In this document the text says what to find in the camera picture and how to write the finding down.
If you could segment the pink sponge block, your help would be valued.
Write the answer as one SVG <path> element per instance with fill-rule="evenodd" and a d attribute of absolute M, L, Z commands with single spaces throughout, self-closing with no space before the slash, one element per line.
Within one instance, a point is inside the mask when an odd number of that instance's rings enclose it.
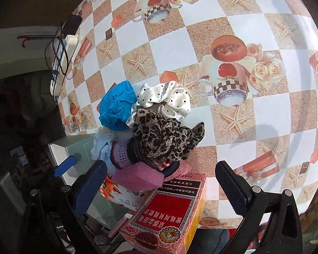
<path fill-rule="evenodd" d="M 117 170 L 112 176 L 112 182 L 132 191 L 143 191 L 160 188 L 164 178 L 161 172 L 138 162 Z"/>

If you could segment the red handled tool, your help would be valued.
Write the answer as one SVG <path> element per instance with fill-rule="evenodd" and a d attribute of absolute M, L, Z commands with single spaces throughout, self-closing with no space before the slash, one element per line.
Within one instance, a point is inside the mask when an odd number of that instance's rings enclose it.
<path fill-rule="evenodd" d="M 25 48 L 25 42 L 32 40 L 47 40 L 54 39 L 53 35 L 19 35 L 17 37 L 18 40 L 22 40 L 22 47 Z"/>

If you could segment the leopard print scrunchie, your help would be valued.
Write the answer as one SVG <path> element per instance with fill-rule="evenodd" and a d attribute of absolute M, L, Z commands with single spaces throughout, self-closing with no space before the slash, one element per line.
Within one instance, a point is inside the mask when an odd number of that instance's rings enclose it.
<path fill-rule="evenodd" d="M 148 161 L 166 158 L 180 162 L 202 141 L 205 126 L 200 122 L 189 128 L 174 118 L 165 119 L 158 112 L 138 107 L 131 130 L 140 154 Z"/>

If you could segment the grey cardboard storage box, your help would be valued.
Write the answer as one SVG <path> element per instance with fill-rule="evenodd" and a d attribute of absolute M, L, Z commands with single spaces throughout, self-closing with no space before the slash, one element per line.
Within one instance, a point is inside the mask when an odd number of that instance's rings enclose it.
<path fill-rule="evenodd" d="M 126 213 L 136 212 L 144 197 L 112 181 L 110 134 L 68 135 L 49 143 L 54 175 L 70 186 L 68 201 L 76 216 L 88 216 L 112 229 Z"/>

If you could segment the purple knitted scrunchie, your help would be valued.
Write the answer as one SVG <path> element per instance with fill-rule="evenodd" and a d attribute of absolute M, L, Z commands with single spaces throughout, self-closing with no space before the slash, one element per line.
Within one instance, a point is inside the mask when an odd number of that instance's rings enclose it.
<path fill-rule="evenodd" d="M 110 159 L 116 168 L 122 169 L 139 162 L 134 150 L 134 143 L 132 138 L 112 142 Z"/>

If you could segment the black power adapter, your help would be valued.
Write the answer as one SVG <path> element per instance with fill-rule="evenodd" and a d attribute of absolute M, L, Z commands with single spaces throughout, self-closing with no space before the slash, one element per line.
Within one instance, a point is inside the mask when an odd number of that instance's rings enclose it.
<path fill-rule="evenodd" d="M 67 35 L 75 35 L 81 22 L 82 17 L 80 15 L 71 14 L 68 16 L 65 24 L 62 26 L 62 35 L 64 37 Z"/>

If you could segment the floral tissue pack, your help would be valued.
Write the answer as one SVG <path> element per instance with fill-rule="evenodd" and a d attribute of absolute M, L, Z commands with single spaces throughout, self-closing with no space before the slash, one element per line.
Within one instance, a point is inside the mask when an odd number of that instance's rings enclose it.
<path fill-rule="evenodd" d="M 148 196 L 152 194 L 152 190 L 139 192 L 126 189 L 123 186 L 112 182 L 109 176 L 106 177 L 99 190 L 105 199 L 124 206 L 134 212 L 136 212 L 145 203 Z"/>

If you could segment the white power strip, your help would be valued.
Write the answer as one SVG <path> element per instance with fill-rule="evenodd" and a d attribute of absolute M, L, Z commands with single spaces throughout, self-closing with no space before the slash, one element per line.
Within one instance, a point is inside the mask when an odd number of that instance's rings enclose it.
<path fill-rule="evenodd" d="M 67 35 L 65 38 L 57 36 L 51 43 L 54 61 L 50 68 L 50 93 L 54 98 L 61 93 L 62 84 L 65 81 L 77 45 L 78 37 L 76 35 Z"/>

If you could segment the checkered patterned tablecloth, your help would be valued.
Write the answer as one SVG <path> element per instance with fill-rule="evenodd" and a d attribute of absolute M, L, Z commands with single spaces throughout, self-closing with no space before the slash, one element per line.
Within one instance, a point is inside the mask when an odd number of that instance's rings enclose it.
<path fill-rule="evenodd" d="M 205 125 L 188 162 L 207 175 L 201 228 L 234 228 L 214 176 L 264 154 L 248 180 L 293 192 L 298 211 L 318 200 L 318 29 L 301 0 L 84 0 L 78 48 L 58 108 L 69 135 L 98 130 L 115 84 L 135 92 L 176 81 L 191 98 L 182 124 Z"/>

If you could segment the red patterned medicine box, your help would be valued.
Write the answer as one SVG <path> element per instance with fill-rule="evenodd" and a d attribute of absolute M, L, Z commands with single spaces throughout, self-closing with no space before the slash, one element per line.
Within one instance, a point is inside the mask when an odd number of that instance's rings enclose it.
<path fill-rule="evenodd" d="M 142 253 L 187 253 L 205 203 L 205 174 L 164 182 L 120 230 Z"/>

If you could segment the blue glove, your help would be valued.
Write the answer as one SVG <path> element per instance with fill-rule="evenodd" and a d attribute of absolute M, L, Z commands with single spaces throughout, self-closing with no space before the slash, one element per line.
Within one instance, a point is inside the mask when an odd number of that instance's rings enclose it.
<path fill-rule="evenodd" d="M 129 81 L 116 84 L 100 102 L 101 125 L 114 131 L 126 130 L 128 128 L 126 121 L 129 119 L 132 105 L 136 101 L 136 94 Z"/>

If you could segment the light blue fluffy scrunchie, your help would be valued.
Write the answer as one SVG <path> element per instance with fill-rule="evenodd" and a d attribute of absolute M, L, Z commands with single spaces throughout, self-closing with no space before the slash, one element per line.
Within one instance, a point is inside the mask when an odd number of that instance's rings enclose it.
<path fill-rule="evenodd" d="M 93 147 L 91 149 L 92 159 L 94 161 L 101 160 L 107 165 L 107 175 L 110 177 L 116 171 L 116 166 L 111 161 L 112 144 L 116 141 L 116 136 L 113 133 L 104 134 L 99 131 L 95 134 Z"/>

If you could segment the white polka dot scrunchie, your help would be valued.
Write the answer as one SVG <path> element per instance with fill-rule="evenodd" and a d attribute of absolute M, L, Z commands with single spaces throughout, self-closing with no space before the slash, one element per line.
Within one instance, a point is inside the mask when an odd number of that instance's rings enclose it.
<path fill-rule="evenodd" d="M 134 124 L 138 107 L 160 113 L 165 119 L 173 118 L 182 121 L 191 111 L 191 98 L 187 89 L 171 80 L 156 86 L 144 84 L 138 91 L 137 101 L 131 107 L 131 115 L 126 125 Z"/>

